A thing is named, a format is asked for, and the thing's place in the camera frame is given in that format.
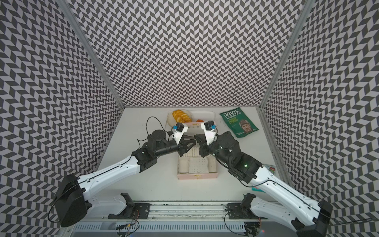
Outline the pink jewelry box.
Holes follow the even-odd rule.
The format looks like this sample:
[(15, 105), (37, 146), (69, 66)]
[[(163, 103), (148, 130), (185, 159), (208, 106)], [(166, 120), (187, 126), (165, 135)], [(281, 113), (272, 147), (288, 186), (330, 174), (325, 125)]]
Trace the pink jewelry box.
[[(200, 128), (189, 128), (184, 135), (204, 134)], [(201, 157), (199, 145), (193, 146), (186, 154), (178, 158), (177, 177), (179, 180), (212, 179), (218, 177), (216, 160), (213, 156)]]

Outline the metal base rail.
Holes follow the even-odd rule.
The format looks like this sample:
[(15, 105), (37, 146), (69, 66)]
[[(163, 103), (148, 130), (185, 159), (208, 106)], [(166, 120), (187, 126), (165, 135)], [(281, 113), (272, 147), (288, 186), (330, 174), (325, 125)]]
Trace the metal base rail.
[(133, 220), (87, 217), (65, 237), (294, 237), (289, 228), (265, 218), (230, 218), (225, 201), (151, 202)]

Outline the teal candy packet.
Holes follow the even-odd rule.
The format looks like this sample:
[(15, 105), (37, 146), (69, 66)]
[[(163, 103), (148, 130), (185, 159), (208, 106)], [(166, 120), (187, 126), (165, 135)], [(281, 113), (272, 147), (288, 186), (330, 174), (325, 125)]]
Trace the teal candy packet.
[(260, 167), (255, 173), (255, 177), (250, 182), (253, 191), (265, 192), (266, 186), (276, 182), (276, 176), (266, 166)]

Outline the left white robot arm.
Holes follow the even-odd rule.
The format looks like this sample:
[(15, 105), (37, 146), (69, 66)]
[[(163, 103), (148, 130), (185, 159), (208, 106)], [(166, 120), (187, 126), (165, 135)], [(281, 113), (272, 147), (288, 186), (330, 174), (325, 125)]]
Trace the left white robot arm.
[(167, 132), (156, 130), (148, 135), (146, 142), (140, 148), (124, 160), (91, 174), (65, 176), (60, 181), (53, 198), (52, 207), (58, 216), (56, 223), (61, 227), (78, 223), (92, 208), (89, 200), (107, 186), (149, 169), (161, 156), (174, 152), (182, 156), (196, 145), (196, 140), (187, 135), (179, 142), (174, 139), (169, 140), (166, 136)]

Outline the white rectangular tray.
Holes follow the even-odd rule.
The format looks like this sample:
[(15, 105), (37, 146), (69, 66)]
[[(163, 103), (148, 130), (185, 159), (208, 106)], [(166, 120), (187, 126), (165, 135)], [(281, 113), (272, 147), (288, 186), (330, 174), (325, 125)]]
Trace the white rectangular tray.
[(202, 119), (204, 120), (204, 122), (208, 121), (208, 120), (213, 120), (215, 121), (215, 113), (214, 112), (210, 112), (210, 111), (193, 111), (193, 110), (189, 110), (191, 113), (192, 113), (192, 116), (193, 116), (193, 122), (191, 123), (184, 123), (186, 124), (189, 128), (201, 128), (200, 126), (200, 123), (201, 122), (196, 122), (198, 119)]

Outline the green crisps bag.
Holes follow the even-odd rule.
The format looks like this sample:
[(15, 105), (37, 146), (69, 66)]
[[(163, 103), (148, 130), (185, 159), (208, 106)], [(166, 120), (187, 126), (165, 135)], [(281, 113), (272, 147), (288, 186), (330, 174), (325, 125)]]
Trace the green crisps bag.
[(259, 130), (240, 107), (222, 112), (220, 116), (237, 138), (246, 137)]

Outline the yellow braided bread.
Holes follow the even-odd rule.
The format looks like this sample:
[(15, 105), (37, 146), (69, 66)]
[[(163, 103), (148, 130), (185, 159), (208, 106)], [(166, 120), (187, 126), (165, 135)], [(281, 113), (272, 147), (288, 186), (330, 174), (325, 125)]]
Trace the yellow braided bread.
[(187, 122), (192, 122), (191, 117), (183, 112), (182, 110), (175, 110), (172, 112), (173, 118), (176, 122), (179, 123), (187, 123)]

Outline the cream round plate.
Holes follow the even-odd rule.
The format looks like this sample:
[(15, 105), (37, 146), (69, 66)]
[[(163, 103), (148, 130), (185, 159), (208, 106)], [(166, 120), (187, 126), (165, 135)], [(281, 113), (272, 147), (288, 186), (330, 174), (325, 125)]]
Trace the cream round plate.
[[(190, 111), (188, 111), (188, 110), (184, 110), (184, 109), (180, 109), (180, 110), (182, 110), (183, 112), (187, 113), (187, 114), (191, 117), (192, 122), (193, 122), (193, 116), (192, 116), (192, 113), (191, 113)], [(177, 123), (177, 122), (174, 120), (174, 118), (173, 118), (172, 112), (173, 112), (173, 111), (169, 112), (169, 113), (168, 113), (168, 117), (167, 117), (167, 123), (168, 123), (169, 126), (174, 126), (174, 125), (176, 125), (176, 123)]]

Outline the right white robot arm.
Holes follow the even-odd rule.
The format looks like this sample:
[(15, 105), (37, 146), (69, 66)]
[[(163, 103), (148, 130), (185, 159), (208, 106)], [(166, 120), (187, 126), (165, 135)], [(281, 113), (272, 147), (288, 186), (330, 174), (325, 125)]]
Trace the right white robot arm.
[(212, 155), (228, 172), (252, 187), (258, 187), (278, 203), (247, 194), (243, 204), (257, 217), (279, 223), (299, 237), (324, 237), (330, 224), (333, 207), (327, 201), (315, 201), (272, 174), (261, 162), (240, 149), (230, 132), (195, 135), (201, 156)]

